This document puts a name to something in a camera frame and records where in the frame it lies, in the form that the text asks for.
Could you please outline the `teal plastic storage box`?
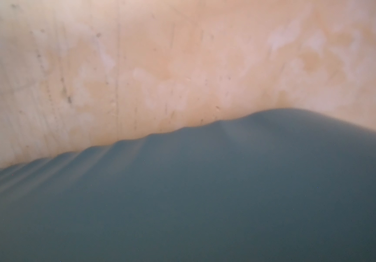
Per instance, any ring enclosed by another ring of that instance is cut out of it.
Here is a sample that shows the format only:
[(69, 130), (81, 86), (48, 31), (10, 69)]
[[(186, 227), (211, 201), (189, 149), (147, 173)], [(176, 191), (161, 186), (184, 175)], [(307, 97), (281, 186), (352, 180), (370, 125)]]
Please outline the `teal plastic storage box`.
[(0, 169), (0, 262), (376, 262), (376, 132), (278, 109)]

